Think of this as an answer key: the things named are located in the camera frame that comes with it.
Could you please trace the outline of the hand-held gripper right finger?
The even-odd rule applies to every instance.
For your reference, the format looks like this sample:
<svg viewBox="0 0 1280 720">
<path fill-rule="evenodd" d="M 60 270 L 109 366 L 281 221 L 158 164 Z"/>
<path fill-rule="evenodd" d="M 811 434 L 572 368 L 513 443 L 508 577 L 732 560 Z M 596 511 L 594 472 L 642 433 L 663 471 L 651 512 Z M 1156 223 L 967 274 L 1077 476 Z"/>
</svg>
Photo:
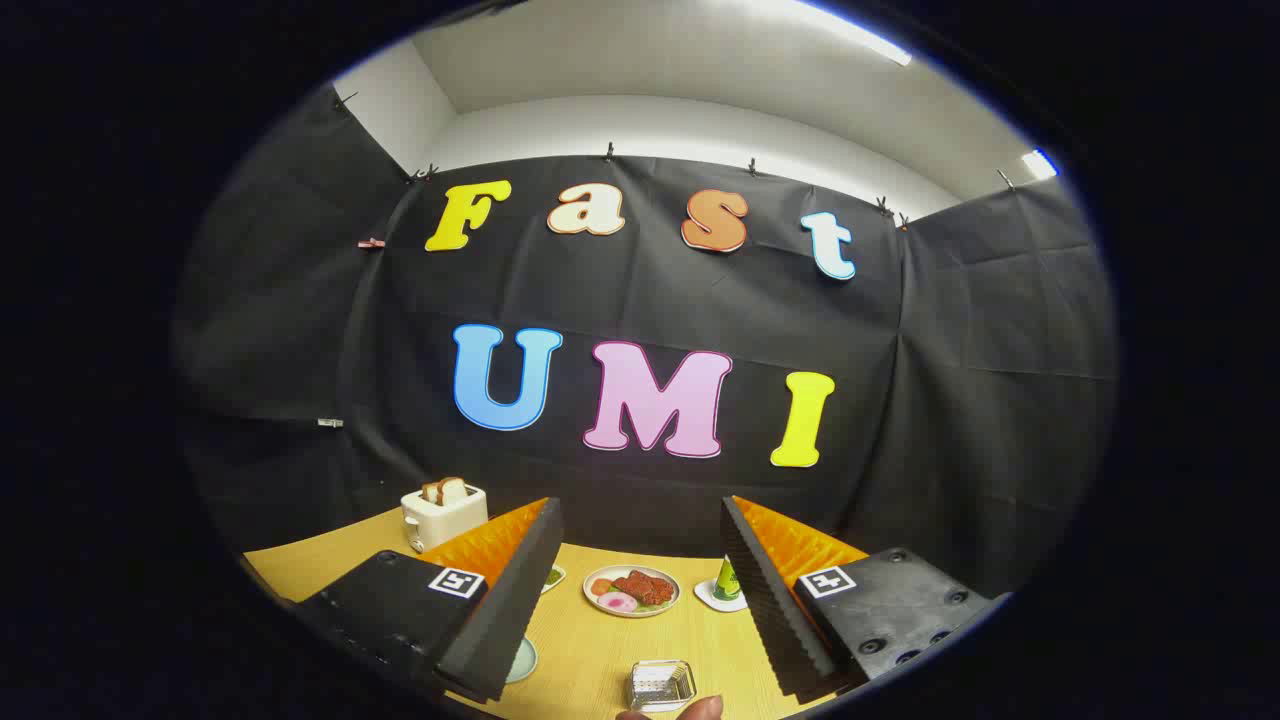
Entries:
<svg viewBox="0 0 1280 720">
<path fill-rule="evenodd" d="M 737 496 L 721 537 L 780 691 L 799 700 L 904 676 L 1002 606 L 913 550 L 867 553 Z"/>
</svg>

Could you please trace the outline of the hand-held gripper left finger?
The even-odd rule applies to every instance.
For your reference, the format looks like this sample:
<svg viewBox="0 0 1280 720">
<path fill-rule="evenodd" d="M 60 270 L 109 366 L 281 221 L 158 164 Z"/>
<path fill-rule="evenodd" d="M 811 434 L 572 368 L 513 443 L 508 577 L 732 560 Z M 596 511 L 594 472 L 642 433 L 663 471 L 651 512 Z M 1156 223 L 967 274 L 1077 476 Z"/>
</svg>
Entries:
<svg viewBox="0 0 1280 720">
<path fill-rule="evenodd" d="M 293 610 L 398 685 L 497 701 L 563 537 L 540 498 L 425 553 L 375 552 Z"/>
</svg>

